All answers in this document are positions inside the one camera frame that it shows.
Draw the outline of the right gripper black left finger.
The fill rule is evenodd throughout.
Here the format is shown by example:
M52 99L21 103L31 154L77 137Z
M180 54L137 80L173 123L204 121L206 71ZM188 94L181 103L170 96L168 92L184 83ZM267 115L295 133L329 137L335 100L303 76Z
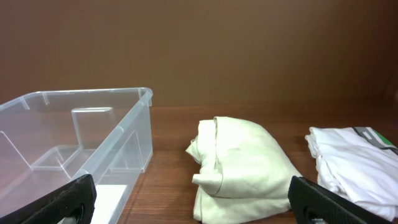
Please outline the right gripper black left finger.
M5 224L66 223L89 224L95 210L93 176L85 174L32 203L4 216Z

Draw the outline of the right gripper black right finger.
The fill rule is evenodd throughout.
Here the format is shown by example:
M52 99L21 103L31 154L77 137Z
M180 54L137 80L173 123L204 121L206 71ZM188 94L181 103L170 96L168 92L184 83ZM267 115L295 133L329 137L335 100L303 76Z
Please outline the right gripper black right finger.
M299 224L392 224L304 177L292 177L288 199Z

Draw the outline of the white printed t-shirt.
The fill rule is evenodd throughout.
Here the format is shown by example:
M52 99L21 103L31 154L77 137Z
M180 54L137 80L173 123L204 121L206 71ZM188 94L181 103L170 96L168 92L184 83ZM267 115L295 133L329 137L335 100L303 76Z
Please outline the white printed t-shirt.
M397 147L370 127L315 128L306 135L317 183L386 220L397 218Z

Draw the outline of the cream cloth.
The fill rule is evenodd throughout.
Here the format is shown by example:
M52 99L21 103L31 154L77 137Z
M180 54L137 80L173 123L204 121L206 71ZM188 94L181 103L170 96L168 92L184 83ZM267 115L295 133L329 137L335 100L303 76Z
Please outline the cream cloth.
M245 223L290 210L291 178L300 173L261 125L216 116L201 120L186 152L200 167L193 217Z

